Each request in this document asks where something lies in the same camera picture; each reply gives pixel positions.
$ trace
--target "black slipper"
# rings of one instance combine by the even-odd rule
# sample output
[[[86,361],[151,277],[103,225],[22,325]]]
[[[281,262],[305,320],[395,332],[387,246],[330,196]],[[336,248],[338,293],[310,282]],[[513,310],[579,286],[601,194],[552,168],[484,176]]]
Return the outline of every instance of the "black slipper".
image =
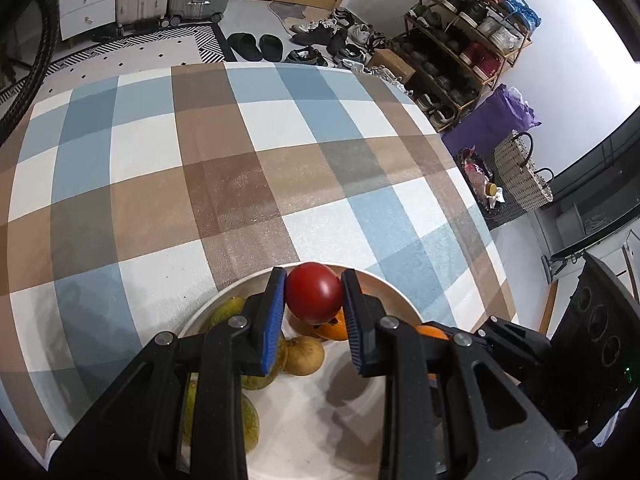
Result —
[[[280,38],[272,36],[271,34],[264,34],[260,38],[260,50],[264,59],[273,63],[279,63],[282,61],[282,51],[284,47]]]
[[[229,45],[247,61],[260,61],[262,53],[255,46],[255,37],[246,32],[236,32],[227,38]]]

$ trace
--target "checkered tablecloth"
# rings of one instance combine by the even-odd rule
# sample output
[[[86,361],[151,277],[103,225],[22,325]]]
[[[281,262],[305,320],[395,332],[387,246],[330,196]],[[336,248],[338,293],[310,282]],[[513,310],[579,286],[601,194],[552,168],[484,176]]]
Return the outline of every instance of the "checkered tablecloth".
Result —
[[[268,267],[336,262],[472,329],[513,300],[420,110],[369,75],[213,63],[37,103],[0,148],[0,408],[37,457],[161,330]]]

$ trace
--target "plaid tablecloth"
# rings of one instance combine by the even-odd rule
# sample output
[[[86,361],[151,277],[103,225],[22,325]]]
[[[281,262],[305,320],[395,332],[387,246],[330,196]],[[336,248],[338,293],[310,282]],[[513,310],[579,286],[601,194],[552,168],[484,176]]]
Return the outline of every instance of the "plaid tablecloth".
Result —
[[[37,457],[161,330],[267,267],[370,270],[471,329],[513,300],[417,107],[373,76],[177,66],[37,103],[0,148],[0,408]]]

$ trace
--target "purple bag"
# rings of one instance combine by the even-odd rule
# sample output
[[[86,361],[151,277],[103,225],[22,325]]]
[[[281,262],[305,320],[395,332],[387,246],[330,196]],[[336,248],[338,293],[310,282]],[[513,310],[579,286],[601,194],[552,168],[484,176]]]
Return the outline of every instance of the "purple bag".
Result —
[[[458,126],[444,134],[442,142],[452,156],[475,146],[478,155],[488,157],[511,131],[526,132],[540,124],[520,92],[501,84]]]

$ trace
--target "cardboard box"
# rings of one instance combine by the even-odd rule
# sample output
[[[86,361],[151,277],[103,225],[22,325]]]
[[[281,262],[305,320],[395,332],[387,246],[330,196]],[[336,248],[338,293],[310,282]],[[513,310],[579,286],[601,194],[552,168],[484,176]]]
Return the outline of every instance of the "cardboard box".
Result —
[[[411,76],[415,74],[415,68],[408,65],[404,59],[388,48],[376,50],[371,57],[371,61],[367,63],[367,66],[387,67],[402,84],[409,81]]]

